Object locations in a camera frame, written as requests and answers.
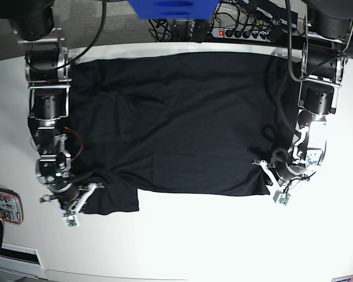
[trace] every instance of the blue object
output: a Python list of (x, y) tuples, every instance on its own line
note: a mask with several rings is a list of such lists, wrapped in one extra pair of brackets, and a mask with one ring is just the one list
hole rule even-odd
[(128, 0), (141, 19), (208, 19), (219, 0)]

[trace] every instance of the black t-shirt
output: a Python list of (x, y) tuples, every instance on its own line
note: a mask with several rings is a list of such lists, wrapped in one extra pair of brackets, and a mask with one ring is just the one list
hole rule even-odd
[[(74, 66), (67, 125), (84, 150), (72, 172), (93, 171), (105, 184), (84, 212), (137, 211), (137, 189), (269, 194), (252, 162), (291, 144), (274, 101), (285, 71), (282, 58), (226, 52)], [(292, 124), (298, 93), (288, 81), (282, 102)], [(74, 155), (78, 141), (70, 137), (67, 149)]]

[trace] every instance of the white table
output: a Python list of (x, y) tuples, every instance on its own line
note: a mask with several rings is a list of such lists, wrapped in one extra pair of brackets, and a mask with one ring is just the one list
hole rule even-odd
[[(286, 55), (285, 49), (264, 46), (142, 43), (95, 47), (84, 61), (205, 51)], [(287, 207), (270, 196), (140, 190), (139, 212), (83, 214), (74, 228), (53, 206), (39, 203), (47, 189), (35, 177), (24, 63), (0, 62), (0, 184), (20, 194), (25, 213), (21, 226), (5, 225), (4, 242), (36, 248), (41, 278), (76, 279), (51, 270), (204, 282), (329, 282), (353, 274), (353, 60), (337, 114), (328, 116), (324, 166), (310, 183), (292, 190)]]

